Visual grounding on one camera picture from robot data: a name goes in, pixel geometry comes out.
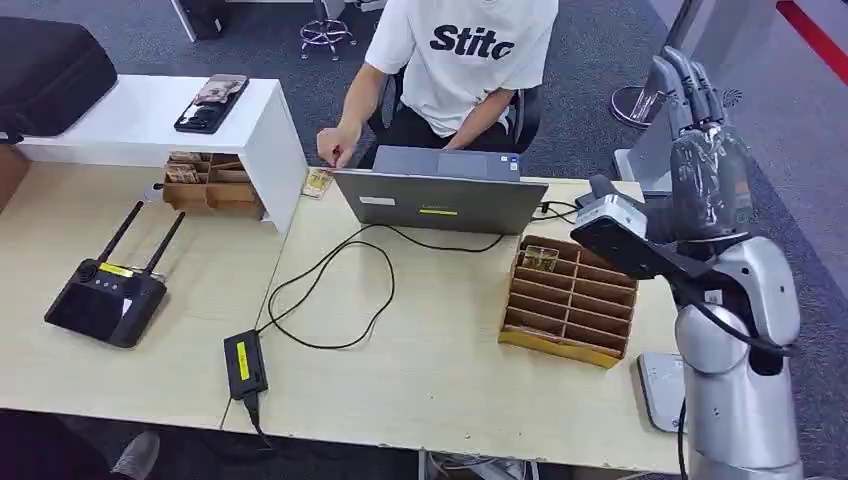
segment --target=robotic arm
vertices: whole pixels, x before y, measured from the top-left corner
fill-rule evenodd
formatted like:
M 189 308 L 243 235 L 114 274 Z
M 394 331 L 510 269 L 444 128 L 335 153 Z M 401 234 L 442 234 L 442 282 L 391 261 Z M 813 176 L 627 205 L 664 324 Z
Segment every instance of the robotic arm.
M 634 279 L 662 275 L 684 305 L 690 476 L 800 480 L 788 365 L 800 312 L 783 252 L 748 231 L 753 159 L 702 65 L 666 47 L 650 78 L 666 94 L 672 196 L 643 205 L 594 177 L 571 236 Z

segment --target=yellow label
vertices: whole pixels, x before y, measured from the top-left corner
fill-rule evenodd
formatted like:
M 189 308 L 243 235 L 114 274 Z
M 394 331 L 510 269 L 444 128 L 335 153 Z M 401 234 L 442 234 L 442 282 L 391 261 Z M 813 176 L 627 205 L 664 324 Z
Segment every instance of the yellow label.
M 418 210 L 418 213 L 424 215 L 447 215 L 449 217 L 455 217 L 459 215 L 459 212 L 451 212 L 448 210 L 431 210 L 429 208 L 422 208 L 421 210 Z
M 236 352 L 239 357 L 239 373 L 242 380 L 250 378 L 250 370 L 247 368 L 247 350 L 244 348 L 244 342 L 236 344 Z
M 100 270 L 103 270 L 104 272 L 114 273 L 115 275 L 120 275 L 122 277 L 132 277 L 131 270 L 127 270 L 126 268 L 121 268 L 109 263 L 101 263 Z

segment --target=cable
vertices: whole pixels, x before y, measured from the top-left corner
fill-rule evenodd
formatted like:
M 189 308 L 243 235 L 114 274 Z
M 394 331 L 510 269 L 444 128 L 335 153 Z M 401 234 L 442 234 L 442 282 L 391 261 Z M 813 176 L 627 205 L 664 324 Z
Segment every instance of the cable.
M 565 212 L 565 213 L 559 213 L 558 211 L 551 208 L 551 205 L 564 205 L 564 206 L 570 208 L 571 210 L 569 210 L 568 212 Z M 573 215 L 573 214 L 577 213 L 578 210 L 579 210 L 576 205 L 573 205 L 573 204 L 568 203 L 568 202 L 558 202 L 558 201 L 555 201 L 555 200 L 549 200 L 549 201 L 546 201 L 546 202 L 542 202 L 541 204 L 539 204 L 539 208 L 542 210 L 542 215 L 547 214 L 548 211 L 554 212 L 555 215 L 551 215 L 551 216 L 548 216 L 548 217 L 533 217 L 533 219 L 530 220 L 531 222 L 541 222 L 542 220 L 553 220 L 555 218 L 560 218 L 560 219 L 565 220 L 566 222 L 574 225 L 574 221 L 569 220 L 566 217 L 568 215 Z
M 257 392 L 247 394 L 242 399 L 242 403 L 244 403 L 244 408 L 247 409 L 247 414 L 250 417 L 250 423 L 252 423 L 253 428 L 256 429 L 256 434 L 259 435 L 262 443 L 264 443 L 267 447 L 260 449 L 259 451 L 276 450 L 274 446 L 271 445 L 271 441 L 268 440 L 268 437 L 265 436 L 265 432 L 262 431 L 262 427 L 259 426 L 259 394 Z
M 389 258 L 388 253 L 386 253 L 386 251 L 383 250 L 382 248 L 380 248 L 376 245 L 370 244 L 368 242 L 363 242 L 361 240 L 353 240 L 353 238 L 356 237 L 357 235 L 359 235 L 360 233 L 362 233 L 365 230 L 368 230 L 370 228 L 374 228 L 374 227 L 387 228 L 387 229 L 395 232 L 396 234 L 400 235 L 404 239 L 414 243 L 415 245 L 421 246 L 423 248 L 428 248 L 428 249 L 431 249 L 431 250 L 438 250 L 438 251 L 443 251 L 443 252 L 483 253 L 483 252 L 489 251 L 492 248 L 494 248 L 504 238 L 504 235 L 501 235 L 494 242 L 492 242 L 488 246 L 485 246 L 485 247 L 482 247 L 482 248 L 442 247 L 442 246 L 438 246 L 438 245 L 429 245 L 429 244 L 420 242 L 420 241 L 410 237 L 409 235 L 401 232 L 397 228 L 389 226 L 389 225 L 380 225 L 380 224 L 366 225 L 366 226 L 360 228 L 359 230 L 357 230 L 353 235 L 347 237 L 344 241 L 342 241 L 341 243 L 336 245 L 332 250 L 330 250 L 329 253 L 324 255 L 324 257 L 321 258 L 321 260 L 319 260 L 318 263 L 316 263 L 312 268 L 310 268 L 309 270 L 305 271 L 304 273 L 302 273 L 302 274 L 296 276 L 295 278 L 288 280 L 287 282 L 284 282 L 281 285 L 279 285 L 278 287 L 276 287 L 274 289 L 274 291 L 271 292 L 271 295 L 268 297 L 268 305 L 267 305 L 268 316 L 270 317 L 271 321 L 269 321 L 268 323 L 263 325 L 257 331 L 259 333 L 262 333 L 266 328 L 273 325 L 274 327 L 277 328 L 277 330 L 279 330 L 280 332 L 282 332 L 284 335 L 286 335 L 290 339 L 294 340 L 295 342 L 297 342 L 297 343 L 299 343 L 299 344 L 301 344 L 305 347 L 314 348 L 314 349 L 318 349 L 318 350 L 341 350 L 341 349 L 345 349 L 345 348 L 350 348 L 350 347 L 362 342 L 363 340 L 365 340 L 365 338 L 368 337 L 369 333 L 371 333 L 373 331 L 374 325 L 377 323 L 377 319 L 379 318 L 380 314 L 383 313 L 383 311 L 385 311 L 386 308 L 389 307 L 389 305 L 392 303 L 392 300 L 394 300 L 394 297 L 395 297 L 395 271 L 394 271 L 394 266 L 392 265 L 392 261 Z M 344 343 L 344 344 L 340 344 L 340 345 L 319 345 L 319 344 L 315 344 L 315 343 L 311 343 L 311 342 L 307 342 L 305 340 L 302 340 L 302 339 L 298 338 L 297 336 L 295 336 L 294 334 L 292 334 L 291 332 L 289 332 L 288 330 L 286 330 L 285 328 L 283 328 L 278 322 L 281 319 L 283 319 L 284 317 L 286 317 L 288 314 L 293 312 L 295 309 L 297 309 L 299 306 L 301 306 L 303 304 L 303 302 L 306 301 L 306 299 L 309 297 L 309 295 L 312 294 L 312 291 L 315 290 L 315 287 L 318 285 L 318 282 L 321 280 L 321 277 L 324 275 L 324 271 L 326 271 L 327 267 L 330 266 L 330 263 L 332 262 L 332 260 L 339 253 L 341 253 L 342 250 L 344 250 L 345 248 L 352 246 L 352 245 L 362 245 L 362 246 L 366 246 L 366 247 L 369 247 L 369 248 L 372 248 L 374 250 L 379 251 L 383 255 L 383 258 L 386 260 L 386 264 L 389 267 L 389 275 L 391 277 L 391 284 L 392 284 L 392 288 L 391 288 L 391 292 L 389 293 L 388 300 L 386 300 L 386 302 L 383 304 L 383 306 L 381 306 L 380 309 L 377 310 L 377 313 L 375 313 L 371 317 L 371 320 L 368 322 L 368 326 L 365 328 L 365 330 L 362 332 L 362 334 L 359 337 L 357 337 L 355 340 Z M 273 311 L 274 300 L 276 299 L 276 297 L 280 293 L 280 291 L 282 291 L 283 288 L 303 279 L 304 277 L 306 277 L 310 273 L 314 272 L 318 268 L 320 268 L 320 271 L 318 272 L 318 276 L 315 277 L 315 281 L 312 282 L 312 285 L 310 285 L 309 289 L 300 298 L 300 300 L 298 300 L 294 305 L 289 307 L 286 311 L 284 311 L 280 315 L 274 315 L 274 311 Z
M 686 421 L 686 398 L 680 405 L 680 416 L 677 418 L 677 463 L 680 464 L 680 478 L 689 480 L 686 475 L 686 458 L 683 456 L 683 424 Z
M 542 220 L 553 220 L 553 219 L 555 219 L 555 218 L 561 218 L 561 219 L 565 220 L 566 222 L 568 222 L 568 223 L 570 223 L 570 224 L 574 225 L 574 220 L 570 220 L 570 219 L 568 219 L 568 218 L 566 218 L 566 217 L 567 217 L 568 215 L 573 215 L 573 214 L 577 213 L 577 210 L 571 210 L 571 211 L 569 211 L 569 212 L 565 212 L 565 213 L 559 213 L 558 211 L 554 210 L 554 209 L 553 209 L 553 208 L 551 208 L 551 207 L 548 207 L 548 210 L 550 210 L 550 211 L 554 212 L 556 215 L 551 215 L 551 216 L 549 216 L 549 217 L 533 217 L 533 219 L 532 219 L 532 220 L 530 220 L 530 221 L 531 221 L 531 222 L 541 222 Z
M 766 353 L 770 353 L 772 355 L 777 355 L 779 357 L 794 357 L 796 352 L 794 349 L 789 347 L 781 347 L 779 345 L 775 345 L 771 342 L 767 342 L 760 338 L 753 338 L 744 333 L 736 330 L 730 325 L 723 322 L 720 318 L 716 316 L 713 312 L 707 308 L 707 305 L 701 301 L 701 297 L 695 293 L 688 285 L 675 278 L 666 277 L 668 283 L 674 287 L 680 295 L 683 297 L 683 300 L 695 307 L 702 315 L 707 317 L 711 322 L 713 322 L 718 328 L 724 330 L 727 334 L 732 336 L 733 338 L 739 340 L 740 342 L 747 343 L 751 348 L 755 348 Z

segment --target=laptop lid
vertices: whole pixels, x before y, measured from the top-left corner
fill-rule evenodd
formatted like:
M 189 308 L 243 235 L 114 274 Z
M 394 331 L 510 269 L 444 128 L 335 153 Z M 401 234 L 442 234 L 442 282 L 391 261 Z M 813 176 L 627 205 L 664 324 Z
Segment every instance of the laptop lid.
M 338 170 L 360 222 L 461 232 L 521 234 L 547 184 Z

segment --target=white t-shirt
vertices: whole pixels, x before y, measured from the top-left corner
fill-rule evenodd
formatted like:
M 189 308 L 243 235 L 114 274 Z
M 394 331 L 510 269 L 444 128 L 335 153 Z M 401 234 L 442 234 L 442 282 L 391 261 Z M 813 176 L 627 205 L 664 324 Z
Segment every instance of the white t-shirt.
M 558 9 L 559 0 L 388 0 L 365 61 L 390 75 L 408 64 L 401 100 L 449 137 L 498 88 L 542 83 Z

